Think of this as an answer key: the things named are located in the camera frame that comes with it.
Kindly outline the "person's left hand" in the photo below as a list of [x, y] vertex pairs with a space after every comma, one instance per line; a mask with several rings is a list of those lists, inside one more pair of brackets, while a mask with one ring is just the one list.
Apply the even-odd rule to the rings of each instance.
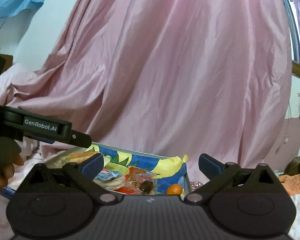
[[24, 161], [22, 157], [18, 154], [14, 157], [13, 161], [3, 167], [0, 170], [0, 194], [2, 193], [2, 189], [7, 186], [8, 180], [14, 176], [15, 173], [15, 165], [23, 166]]

